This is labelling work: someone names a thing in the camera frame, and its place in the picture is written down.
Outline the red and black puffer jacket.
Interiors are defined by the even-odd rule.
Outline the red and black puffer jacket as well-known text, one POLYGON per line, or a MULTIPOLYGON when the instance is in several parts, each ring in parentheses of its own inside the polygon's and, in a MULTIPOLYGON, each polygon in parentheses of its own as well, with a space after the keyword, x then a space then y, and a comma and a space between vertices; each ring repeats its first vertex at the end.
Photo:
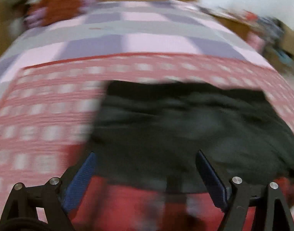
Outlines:
POLYGON ((280 184, 294 203, 294 132, 260 90, 113 81, 77 105, 95 173, 76 230, 216 230, 198 150, 248 184, 280 184))

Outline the red white checkered mat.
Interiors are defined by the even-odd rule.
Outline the red white checkered mat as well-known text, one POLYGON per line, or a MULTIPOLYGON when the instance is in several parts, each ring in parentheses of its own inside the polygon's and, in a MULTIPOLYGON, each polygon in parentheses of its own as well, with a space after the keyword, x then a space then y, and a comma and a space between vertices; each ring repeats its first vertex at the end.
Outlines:
POLYGON ((70 165, 107 80, 197 81, 260 89, 294 132, 294 90, 267 62, 128 53, 23 67, 0 99, 0 217, 16 182, 41 185, 70 165))

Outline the pink plush bag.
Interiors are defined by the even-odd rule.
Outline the pink plush bag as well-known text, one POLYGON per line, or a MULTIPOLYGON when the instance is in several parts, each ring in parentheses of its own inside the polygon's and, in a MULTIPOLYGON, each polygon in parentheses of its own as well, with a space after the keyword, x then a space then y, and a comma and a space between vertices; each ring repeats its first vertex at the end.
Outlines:
POLYGON ((264 35, 260 32, 249 32, 247 35, 247 43, 259 54, 263 53, 263 50, 266 46, 264 35))

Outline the cardboard box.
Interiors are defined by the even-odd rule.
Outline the cardboard box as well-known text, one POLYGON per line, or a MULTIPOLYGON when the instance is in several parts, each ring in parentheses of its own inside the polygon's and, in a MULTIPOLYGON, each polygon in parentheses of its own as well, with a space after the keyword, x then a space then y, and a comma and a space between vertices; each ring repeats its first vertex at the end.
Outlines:
POLYGON ((294 30, 283 24, 284 34, 281 39, 281 48, 294 56, 294 30))

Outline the wooden nightstand dresser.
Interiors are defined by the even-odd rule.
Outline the wooden nightstand dresser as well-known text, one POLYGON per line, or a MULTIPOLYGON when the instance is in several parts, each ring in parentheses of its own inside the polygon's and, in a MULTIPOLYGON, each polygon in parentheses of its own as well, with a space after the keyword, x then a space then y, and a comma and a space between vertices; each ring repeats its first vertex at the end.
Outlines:
POLYGON ((251 26, 246 21, 230 14, 212 14, 212 16, 224 27, 228 28, 246 41, 247 36, 251 31, 251 26))

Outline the pastel checkered bed quilt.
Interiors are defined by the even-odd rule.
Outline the pastel checkered bed quilt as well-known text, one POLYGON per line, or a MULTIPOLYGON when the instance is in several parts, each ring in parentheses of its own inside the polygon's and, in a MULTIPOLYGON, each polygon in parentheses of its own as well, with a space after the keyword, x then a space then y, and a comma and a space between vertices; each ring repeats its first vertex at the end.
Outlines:
POLYGON ((20 35, 0 57, 0 98, 23 67, 128 52, 203 54, 269 66, 244 40, 191 3, 102 2, 84 15, 20 35))

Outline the orange-brown jacket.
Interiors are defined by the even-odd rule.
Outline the orange-brown jacket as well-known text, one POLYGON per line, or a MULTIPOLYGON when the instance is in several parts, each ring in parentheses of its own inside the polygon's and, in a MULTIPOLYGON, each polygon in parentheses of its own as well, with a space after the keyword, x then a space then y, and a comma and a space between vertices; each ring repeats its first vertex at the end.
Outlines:
POLYGON ((74 18, 80 7, 80 0, 40 0, 30 7, 24 22, 29 29, 48 26, 74 18))

